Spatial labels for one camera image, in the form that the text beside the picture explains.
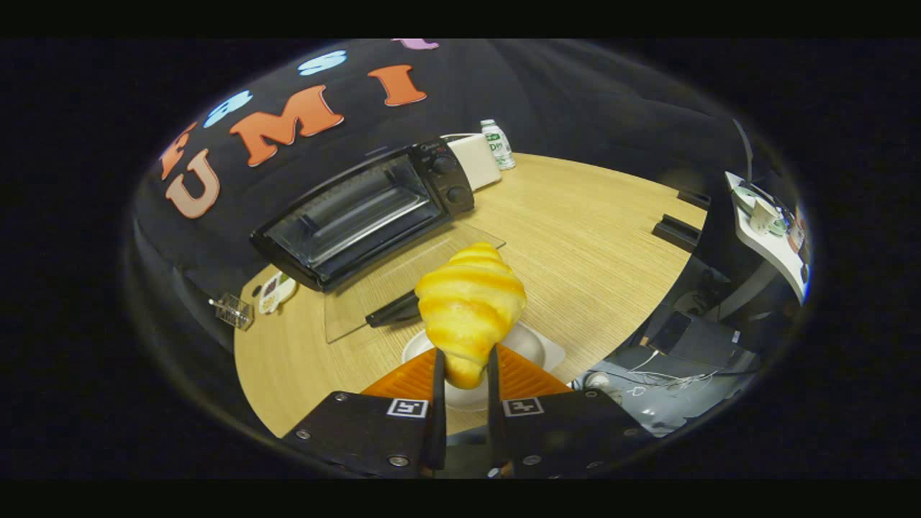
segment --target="orange letter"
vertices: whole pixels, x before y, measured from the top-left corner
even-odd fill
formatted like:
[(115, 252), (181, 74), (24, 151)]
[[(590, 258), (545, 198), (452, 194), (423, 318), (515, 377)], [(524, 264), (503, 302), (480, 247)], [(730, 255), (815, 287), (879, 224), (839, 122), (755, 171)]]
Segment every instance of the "orange letter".
[(182, 178), (185, 176), (183, 174), (174, 178), (167, 188), (167, 199), (172, 200), (173, 205), (188, 219), (200, 218), (215, 204), (217, 193), (221, 191), (221, 182), (208, 165), (208, 160), (205, 158), (207, 156), (208, 150), (202, 149), (195, 155), (195, 158), (189, 161), (189, 171), (198, 175), (198, 179), (204, 184), (204, 193), (201, 196), (193, 198), (189, 194), (185, 185), (182, 184)]
[(230, 128), (230, 134), (239, 135), (249, 150), (250, 159), (247, 163), (250, 167), (258, 166), (278, 152), (278, 146), (266, 144), (262, 140), (264, 137), (290, 146), (294, 144), (297, 121), (300, 121), (301, 136), (312, 136), (345, 120), (326, 105), (323, 100), (325, 89), (326, 86), (319, 85), (292, 95), (281, 116), (265, 112), (251, 113)]
[(412, 69), (409, 65), (385, 66), (367, 74), (380, 79), (380, 84), (384, 86), (384, 91), (387, 92), (387, 100), (384, 101), (384, 104), (403, 106), (403, 104), (418, 102), (428, 97), (425, 92), (415, 89), (412, 79), (409, 78), (409, 71)]
[(179, 162), (179, 159), (182, 158), (181, 149), (185, 146), (186, 142), (189, 142), (189, 132), (192, 131), (192, 128), (198, 123), (192, 123), (191, 126), (185, 128), (185, 131), (182, 132), (182, 135), (179, 135), (179, 138), (173, 141), (172, 144), (167, 147), (167, 150), (160, 155), (160, 161), (163, 162), (163, 174), (160, 175), (160, 180), (166, 180), (169, 176), (169, 172), (172, 171), (172, 168), (176, 167), (176, 164)]

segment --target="white device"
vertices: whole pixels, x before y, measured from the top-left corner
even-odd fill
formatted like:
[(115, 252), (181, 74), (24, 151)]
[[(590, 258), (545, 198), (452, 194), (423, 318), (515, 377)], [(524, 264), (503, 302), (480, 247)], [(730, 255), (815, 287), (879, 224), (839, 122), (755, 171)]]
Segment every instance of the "white device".
[(269, 314), (278, 309), (278, 304), (294, 295), (297, 282), (291, 277), (278, 272), (265, 281), (259, 294), (259, 312)]
[(486, 135), (481, 133), (457, 133), (442, 135), (448, 147), (460, 160), (460, 166), (467, 173), (471, 189), (476, 191), (490, 183), (502, 180), (499, 166), (495, 163), (493, 152), (486, 142)]

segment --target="wire basket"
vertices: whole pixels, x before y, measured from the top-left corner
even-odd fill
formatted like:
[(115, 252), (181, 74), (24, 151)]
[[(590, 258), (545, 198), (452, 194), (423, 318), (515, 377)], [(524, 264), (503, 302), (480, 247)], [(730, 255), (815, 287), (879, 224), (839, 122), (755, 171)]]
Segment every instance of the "wire basket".
[(215, 307), (215, 316), (238, 329), (246, 331), (252, 325), (252, 305), (225, 293), (220, 300), (209, 299)]

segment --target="screw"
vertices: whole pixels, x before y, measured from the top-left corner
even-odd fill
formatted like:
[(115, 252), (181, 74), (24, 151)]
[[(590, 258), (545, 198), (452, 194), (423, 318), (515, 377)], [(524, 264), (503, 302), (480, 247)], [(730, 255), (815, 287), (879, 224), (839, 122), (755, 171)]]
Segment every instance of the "screw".
[(402, 455), (392, 455), (387, 459), (392, 465), (397, 467), (405, 467), (409, 465), (409, 459)]

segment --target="black cloth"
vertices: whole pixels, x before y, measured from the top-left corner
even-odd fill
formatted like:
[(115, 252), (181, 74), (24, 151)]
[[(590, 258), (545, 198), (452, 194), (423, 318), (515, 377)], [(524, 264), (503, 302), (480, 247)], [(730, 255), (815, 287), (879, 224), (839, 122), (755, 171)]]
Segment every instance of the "black cloth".
[[(299, 195), (366, 159), (446, 133), (477, 131), (496, 119), (513, 151), (590, 163), (650, 180), (707, 192), (723, 171), (740, 171), (740, 135), (715, 103), (662, 74), (583, 41), (446, 40), (435, 50), (410, 50), (397, 41), (346, 41), (291, 60), (250, 84), (253, 98), (210, 127), (208, 111), (190, 114), (183, 156), (166, 181), (159, 160), (150, 164), (134, 200), (134, 218), (151, 250), (207, 297), (238, 293), (266, 265), (249, 234)], [(309, 59), (345, 50), (335, 67), (303, 77)], [(388, 107), (371, 70), (410, 65), (425, 100)], [(251, 168), (249, 153), (228, 130), (253, 112), (280, 114), (294, 93), (325, 85), (323, 97), (344, 122), (278, 145), (275, 156)], [(179, 136), (188, 125), (176, 129)], [(220, 195), (202, 217), (188, 219), (166, 199), (172, 179), (208, 149)], [(185, 173), (193, 196), (203, 187)]]

